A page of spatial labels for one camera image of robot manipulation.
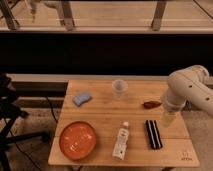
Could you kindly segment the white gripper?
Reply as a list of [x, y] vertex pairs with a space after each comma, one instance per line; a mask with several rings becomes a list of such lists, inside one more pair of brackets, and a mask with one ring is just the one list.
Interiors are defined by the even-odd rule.
[[183, 109], [182, 105], [173, 105], [171, 103], [163, 102], [164, 113], [162, 117], [162, 124], [164, 127], [169, 127], [176, 118], [176, 113]]

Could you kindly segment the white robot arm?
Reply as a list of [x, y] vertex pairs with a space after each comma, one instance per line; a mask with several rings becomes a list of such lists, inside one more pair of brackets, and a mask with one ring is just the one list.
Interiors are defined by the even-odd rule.
[[168, 88], [161, 96], [164, 127], [172, 124], [187, 101], [213, 117], [213, 90], [206, 86], [209, 78], [208, 70], [202, 65], [180, 69], [168, 76]]

